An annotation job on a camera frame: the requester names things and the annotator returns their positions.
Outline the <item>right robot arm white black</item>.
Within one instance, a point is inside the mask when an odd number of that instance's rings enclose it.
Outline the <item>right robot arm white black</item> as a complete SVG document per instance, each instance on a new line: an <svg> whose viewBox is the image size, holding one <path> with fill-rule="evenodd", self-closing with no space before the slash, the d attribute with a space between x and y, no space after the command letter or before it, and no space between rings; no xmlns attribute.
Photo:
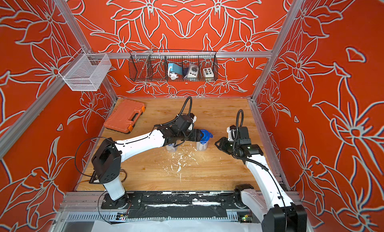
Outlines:
<svg viewBox="0 0 384 232"><path fill-rule="evenodd" d="M297 205L279 184L259 145L252 144L248 128L243 125L244 111L237 112L236 123L227 128L228 136L216 141L216 147L241 160L254 176L261 196L251 185L234 190L235 203L247 207L258 219L263 232L305 232L307 212Z"/></svg>

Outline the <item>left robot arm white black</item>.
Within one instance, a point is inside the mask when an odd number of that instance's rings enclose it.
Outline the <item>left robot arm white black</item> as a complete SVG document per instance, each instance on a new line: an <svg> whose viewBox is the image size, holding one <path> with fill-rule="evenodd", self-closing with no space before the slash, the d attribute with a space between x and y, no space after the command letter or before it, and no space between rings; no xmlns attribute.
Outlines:
<svg viewBox="0 0 384 232"><path fill-rule="evenodd" d="M112 201L127 198L126 190L119 179L121 163L142 152L165 146L178 146L177 141L206 144L212 134L204 129L195 128L197 117L179 114L173 120L154 125L151 132L126 140L114 141L106 138L92 157L96 177Z"/></svg>

